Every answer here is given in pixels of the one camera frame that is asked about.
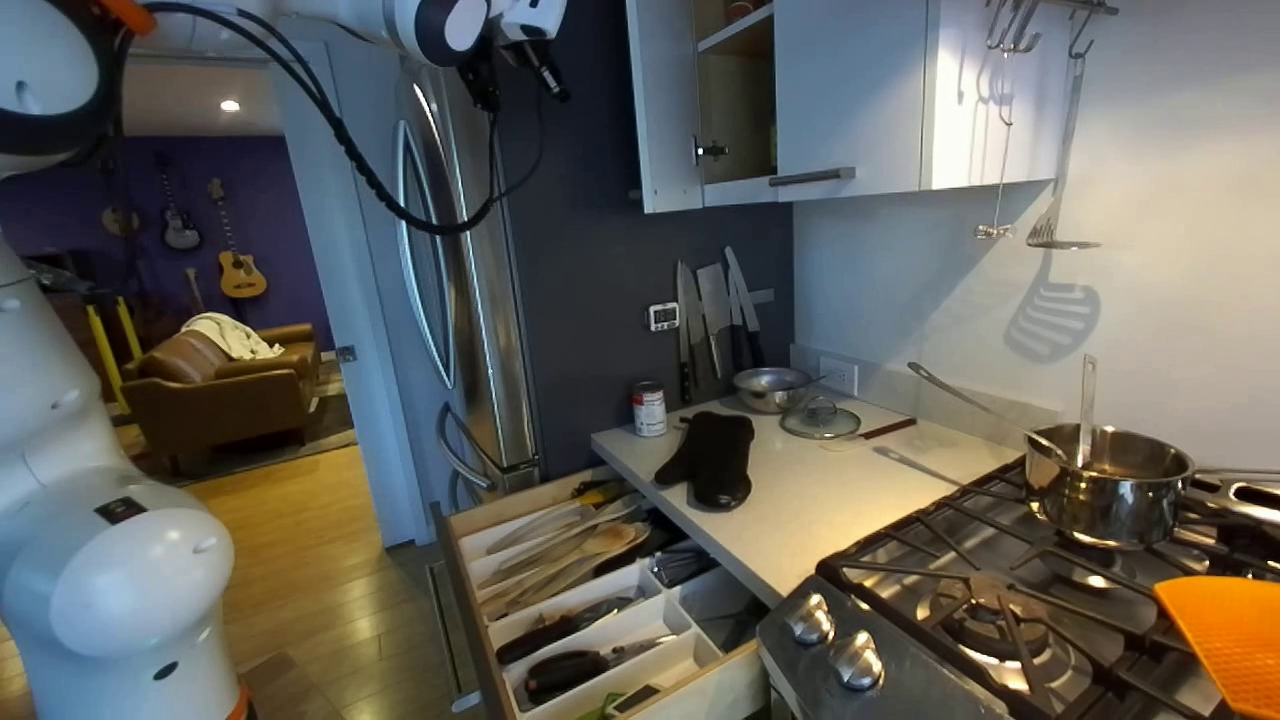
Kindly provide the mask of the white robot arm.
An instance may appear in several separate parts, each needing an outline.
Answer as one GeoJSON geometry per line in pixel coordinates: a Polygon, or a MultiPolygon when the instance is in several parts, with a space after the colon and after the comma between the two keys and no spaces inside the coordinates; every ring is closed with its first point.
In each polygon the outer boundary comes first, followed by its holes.
{"type": "MultiPolygon", "coordinates": [[[[522,0],[0,0],[0,174],[55,169],[107,136],[122,54],[184,16],[256,49],[295,82],[295,152],[354,145],[286,18],[337,25],[421,65],[451,65],[488,32],[557,37],[522,0]]],[[[25,262],[0,311],[0,621],[38,720],[240,720],[242,687],[219,634],[230,536],[190,495],[142,476],[116,445],[95,374],[25,262]]]]}

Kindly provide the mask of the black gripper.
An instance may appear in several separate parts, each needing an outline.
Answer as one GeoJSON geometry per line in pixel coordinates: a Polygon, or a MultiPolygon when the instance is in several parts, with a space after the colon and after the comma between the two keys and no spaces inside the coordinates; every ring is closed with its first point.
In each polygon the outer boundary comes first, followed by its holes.
{"type": "Polygon", "coordinates": [[[495,65],[506,61],[511,66],[522,66],[539,92],[551,101],[567,95],[567,82],[551,61],[551,41],[543,32],[533,32],[528,41],[506,41],[495,28],[482,28],[481,41],[460,54],[454,72],[468,88],[468,95],[482,107],[500,107],[500,80],[495,65]]]}

